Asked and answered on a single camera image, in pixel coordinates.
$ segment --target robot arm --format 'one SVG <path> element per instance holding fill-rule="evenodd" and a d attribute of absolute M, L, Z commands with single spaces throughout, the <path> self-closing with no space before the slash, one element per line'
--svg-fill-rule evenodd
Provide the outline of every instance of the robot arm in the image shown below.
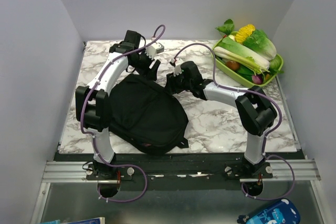
<path fill-rule="evenodd" d="M 150 65 L 154 61 L 157 51 L 162 51 L 163 46 L 154 43 L 139 53 L 133 53 L 125 57 L 120 56 L 126 52 L 138 49 L 141 35 L 134 31 L 127 31 L 124 41 L 119 44 L 114 44 L 109 50 L 109 56 L 98 72 L 96 77 L 86 86 L 79 86 L 75 92 L 76 98 L 76 118 L 80 121 L 81 110 L 84 104 L 85 97 L 89 91 L 96 85 L 89 101 L 95 100 L 95 104 L 89 103 L 86 106 L 84 114 L 84 127 L 90 129 L 94 133 L 97 143 L 97 149 L 101 156 L 108 163 L 111 163 L 114 157 L 114 151 L 111 147 L 108 126 L 111 120 L 112 111 L 109 105 L 109 94 L 115 85 L 120 74 L 127 70 L 128 66 L 133 66 L 134 69 L 149 80 L 156 80 L 156 73 L 160 65 L 160 61 L 156 61 L 152 68 Z M 103 163 L 97 153 L 94 155 L 94 160 Z"/>
<path fill-rule="evenodd" d="M 264 160 L 263 143 L 266 129 L 273 125 L 277 112 L 271 103 L 258 95 L 229 91 L 217 87 L 210 79 L 203 79 L 196 64 L 187 61 L 175 67 L 174 73 L 167 75 L 166 90 L 170 94 L 190 91 L 203 100 L 217 101 L 236 107 L 243 127 L 247 130 L 245 160 L 258 166 Z M 258 86 L 251 90 L 265 93 Z"/>

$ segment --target white marble surface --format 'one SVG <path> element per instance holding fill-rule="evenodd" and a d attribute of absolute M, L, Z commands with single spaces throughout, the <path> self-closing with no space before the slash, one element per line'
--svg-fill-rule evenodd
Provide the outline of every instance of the white marble surface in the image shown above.
<path fill-rule="evenodd" d="M 116 41 L 90 41 L 84 55 L 77 85 L 85 86 L 89 83 L 105 63 L 108 50 Z M 215 41 L 186 41 L 160 40 L 165 52 L 158 55 L 161 65 L 158 71 L 158 83 L 165 85 L 165 76 L 173 71 L 168 63 L 183 46 L 193 42 L 202 42 L 212 46 Z M 203 75 L 203 78 L 212 78 L 212 59 L 205 47 L 193 46 L 180 54 L 179 61 L 193 60 Z M 222 73 L 216 72 L 217 82 L 229 86 L 241 87 L 236 81 Z M 279 88 L 274 80 L 264 88 L 266 94 L 272 97 L 281 107 L 284 114 L 280 128 L 273 132 L 266 144 L 267 152 L 295 152 L 294 137 L 291 132 L 287 116 L 283 110 Z M 238 112 L 235 108 L 215 101 L 197 99 L 189 92 L 182 92 L 176 97 L 186 111 L 189 124 L 185 137 L 189 140 L 189 148 L 172 149 L 170 153 L 223 153 L 244 152 L 246 149 L 246 131 L 241 125 Z M 111 134 L 110 141 L 116 153 L 140 153 L 135 147 L 123 139 Z M 61 139 L 60 153 L 93 153 L 91 139 L 83 135 L 79 129 L 79 122 L 75 115 L 75 97 L 67 116 L 64 132 Z"/>

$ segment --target blue packaging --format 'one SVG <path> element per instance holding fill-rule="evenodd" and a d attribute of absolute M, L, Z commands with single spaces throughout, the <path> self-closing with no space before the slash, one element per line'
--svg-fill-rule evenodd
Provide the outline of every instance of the blue packaging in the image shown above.
<path fill-rule="evenodd" d="M 239 216 L 238 223 L 246 224 L 299 224 L 300 214 L 288 199 L 281 199 L 257 214 Z"/>
<path fill-rule="evenodd" d="M 94 219 L 89 219 L 89 220 L 70 222 L 68 224 L 104 224 L 104 223 L 105 223 L 105 218 L 94 218 Z"/>
<path fill-rule="evenodd" d="M 43 222 L 43 223 L 40 223 L 40 224 L 60 224 L 61 221 L 60 220 L 54 220 L 54 221 L 50 221 L 50 222 Z"/>

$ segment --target purple cable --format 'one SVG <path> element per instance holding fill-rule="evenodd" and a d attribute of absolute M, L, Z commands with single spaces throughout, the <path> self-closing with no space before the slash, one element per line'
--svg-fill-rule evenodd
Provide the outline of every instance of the purple cable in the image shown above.
<path fill-rule="evenodd" d="M 295 186 L 295 174 L 294 174 L 293 167 L 290 165 L 290 163 L 289 163 L 287 160 L 285 160 L 284 158 L 282 158 L 282 157 L 280 157 L 280 156 L 278 156 L 278 155 L 269 155 L 269 156 L 266 158 L 266 160 L 269 160 L 271 157 L 276 157 L 276 158 L 278 158 L 278 159 L 284 161 L 284 162 L 288 165 L 290 171 L 292 172 L 292 177 L 293 177 L 293 182 L 292 182 L 292 185 L 291 185 L 290 189 L 288 190 L 288 192 L 286 192 L 284 195 L 282 195 L 282 196 L 280 196 L 280 197 L 277 197 L 277 198 L 271 198 L 271 199 L 266 199 L 266 198 L 258 198 L 258 197 L 255 197 L 255 196 L 252 196 L 252 195 L 248 194 L 248 190 L 247 190 L 247 189 L 245 190 L 245 188 L 244 188 L 244 186 L 246 186 L 245 183 L 242 183 L 242 185 L 241 185 L 241 186 L 242 186 L 242 187 L 241 187 L 242 189 L 241 189 L 241 190 L 243 191 L 243 193 L 245 194 L 246 197 L 249 197 L 249 198 L 251 198 L 251 199 L 258 199 L 258 200 L 262 200 L 262 201 L 276 200 L 276 199 L 281 199 L 281 198 L 285 198 L 285 197 L 287 197 L 287 196 L 294 190 L 294 186 Z"/>
<path fill-rule="evenodd" d="M 83 107 L 82 107 L 82 110 L 81 110 L 81 115 L 80 115 L 80 130 L 83 134 L 90 134 L 92 136 L 92 145 L 93 145 L 93 148 L 94 148 L 94 151 L 97 153 L 98 157 L 102 160 L 102 162 L 110 167 L 114 167 L 114 168 L 118 168 L 118 167 L 134 167 L 134 168 L 137 168 L 142 174 L 143 174 L 143 177 L 145 179 L 145 186 L 144 186 L 144 189 L 142 190 L 142 192 L 136 196 L 135 198 L 133 199 L 127 199 L 127 200 L 117 200 L 117 199 L 109 199 L 109 198 L 104 198 L 101 194 L 100 194 L 100 188 L 98 188 L 98 193 L 99 193 L 99 197 L 100 198 L 103 198 L 107 201 L 112 201 L 112 202 L 118 202 L 118 203 L 126 203 L 126 202 L 132 202 L 132 201 L 135 201 L 137 199 L 139 199 L 140 197 L 142 197 L 144 195 L 144 193 L 146 192 L 146 189 L 147 189 L 147 177 L 146 177 L 146 173 L 144 172 L 144 170 L 140 167 L 138 167 L 137 165 L 131 165 L 131 164 L 126 164 L 126 165 L 111 165 L 110 163 L 108 163 L 102 156 L 101 154 L 99 153 L 98 149 L 97 149 L 97 143 L 96 143 L 96 138 L 95 138 L 95 134 L 94 132 L 92 131 L 85 131 L 84 129 L 84 114 L 85 114 L 85 109 L 86 109 L 86 106 L 88 104 L 88 101 L 90 99 L 90 96 L 92 95 L 93 91 L 96 89 L 96 87 L 98 86 L 101 78 L 103 77 L 103 75 L 106 73 L 106 71 L 108 70 L 108 68 L 117 60 L 119 60 L 120 58 L 122 57 L 125 57 L 127 55 L 130 55 L 134 52 L 139 52 L 139 51 L 142 51 L 143 49 L 147 48 L 148 46 L 154 44 L 157 40 L 159 40 L 161 38 L 161 36 L 164 34 L 165 32 L 165 29 L 166 27 L 164 25 L 159 25 L 157 27 L 157 29 L 155 30 L 154 32 L 154 36 L 156 35 L 156 33 L 158 32 L 158 30 L 162 28 L 162 31 L 161 33 L 154 39 L 152 40 L 150 43 L 148 43 L 147 45 L 144 45 L 143 47 L 141 48 L 138 48 L 136 50 L 133 50 L 133 51 L 129 51 L 129 52 L 126 52 L 118 57 L 116 57 L 115 59 L 112 60 L 112 62 L 109 62 L 105 68 L 102 70 L 101 74 L 99 75 L 98 77 L 98 80 L 97 82 L 93 85 L 93 87 L 91 88 L 91 90 L 89 91 L 89 93 L 87 94 L 87 96 L 85 97 L 85 100 L 84 100 L 84 104 L 83 104 Z"/>
<path fill-rule="evenodd" d="M 254 95 L 258 95 L 260 97 L 263 97 L 265 99 L 267 99 L 268 101 L 270 101 L 278 110 L 279 112 L 279 122 L 277 123 L 277 125 L 275 125 L 271 130 L 269 130 L 268 132 L 265 133 L 264 135 L 264 141 L 263 141 L 263 147 L 262 147 L 262 153 L 265 152 L 265 147 L 266 147 L 266 137 L 273 131 L 275 131 L 281 124 L 282 122 L 282 112 L 281 112 L 281 109 L 279 107 L 279 105 L 277 105 L 277 103 L 270 97 L 267 97 L 266 95 L 264 94 L 260 94 L 256 91 L 253 91 L 253 90 L 248 90 L 248 89 L 237 89 L 237 88 L 232 88 L 232 87 L 227 87 L 227 86 L 223 86 L 223 85 L 220 85 L 219 83 L 217 83 L 216 79 L 215 79 L 215 72 L 216 72 L 216 56 L 215 56 L 215 52 L 207 45 L 205 44 L 202 44 L 202 43 L 191 43 L 187 46 L 185 46 L 184 48 L 182 48 L 180 51 L 178 51 L 178 53 L 175 55 L 174 57 L 174 60 L 176 61 L 176 58 L 178 57 L 178 55 L 186 48 L 190 47 L 190 46 L 195 46 L 195 45 L 198 45 L 198 46 L 203 46 L 203 47 L 206 47 L 210 52 L 211 54 L 213 55 L 214 57 L 214 68 L 213 68 L 213 80 L 214 80 L 214 84 L 217 86 L 217 87 L 220 87 L 222 89 L 226 89 L 226 90 L 229 90 L 229 91 L 235 91 L 235 92 L 244 92 L 244 93 L 251 93 L 251 94 L 254 94 Z"/>
<path fill-rule="evenodd" d="M 262 149 L 261 149 L 261 150 L 262 150 L 262 153 L 264 153 L 264 152 L 265 152 L 265 146 L 266 146 L 266 139 L 267 139 L 267 136 L 268 136 L 271 132 L 275 131 L 275 130 L 280 126 L 280 124 L 281 124 L 281 122 L 282 122 L 282 112 L 281 112 L 281 109 L 280 109 L 279 105 L 278 105 L 273 99 L 271 99 L 270 97 L 267 97 L 266 95 L 260 94 L 260 93 L 258 93 L 258 92 L 256 92 L 256 91 L 253 91 L 253 90 L 247 90 L 247 89 L 240 90 L 240 89 L 236 89 L 236 88 L 226 87 L 226 86 L 223 86 L 223 85 L 220 85 L 219 83 L 217 83 L 216 80 L 215 80 L 215 71 L 216 71 L 216 56 L 215 56 L 215 52 L 214 52 L 209 46 L 207 46 L 207 45 L 205 45 L 205 44 L 202 44 L 202 43 L 192 43 L 192 44 L 189 44 L 189 45 L 185 46 L 185 47 L 182 48 L 180 51 L 178 51 L 178 53 L 177 53 L 177 54 L 175 55 L 175 57 L 174 57 L 174 60 L 176 61 L 176 58 L 178 57 L 178 55 L 179 55 L 184 49 L 186 49 L 186 48 L 188 48 L 188 47 L 190 47 L 190 46 L 194 46 L 194 45 L 199 45 L 199 46 L 206 47 L 206 48 L 211 52 L 211 54 L 213 55 L 213 57 L 214 57 L 213 80 L 214 80 L 214 83 L 215 83 L 215 85 L 216 85 L 217 87 L 220 87 L 220 88 L 222 88 L 222 89 L 226 89 L 226 90 L 230 90 L 230 91 L 235 91 L 235 92 L 244 92 L 244 93 L 251 93 L 251 94 L 254 94 L 254 95 L 258 95 L 258 96 L 263 97 L 263 98 L 267 99 L 268 101 L 270 101 L 270 102 L 277 108 L 278 113 L 279 113 L 279 122 L 277 123 L 277 125 L 275 125 L 272 129 L 270 129 L 270 130 L 269 130 L 268 132 L 266 132 L 266 134 L 264 135 L 263 146 L 262 146 Z M 268 157 L 266 158 L 266 160 L 269 160 L 271 157 L 276 157 L 276 158 L 278 158 L 278 159 L 284 161 L 284 162 L 289 166 L 289 169 L 291 170 L 292 175 L 293 175 L 293 183 L 292 183 L 292 186 L 290 187 L 290 189 L 288 190 L 288 192 L 285 193 L 284 195 L 282 195 L 281 197 L 273 198 L 273 199 L 265 199 L 265 198 L 257 198 L 257 197 L 254 197 L 254 196 L 249 195 L 249 194 L 244 190 L 244 186 L 245 186 L 245 184 L 242 183 L 242 185 L 241 185 L 241 186 L 242 186 L 242 187 L 241 187 L 242 189 L 241 189 L 241 190 L 243 191 L 243 193 L 244 193 L 247 197 L 249 197 L 249 198 L 253 198 L 253 199 L 258 199 L 258 200 L 275 200 L 275 199 L 279 199 L 279 198 L 286 197 L 287 195 L 289 195 L 289 194 L 293 191 L 293 189 L 294 189 L 294 185 L 295 185 L 295 175 L 294 175 L 294 170 L 293 170 L 293 168 L 291 167 L 291 165 L 290 165 L 284 158 L 282 158 L 282 157 L 280 157 L 280 156 L 278 156 L 278 155 L 270 155 L 270 156 L 268 156 Z"/>

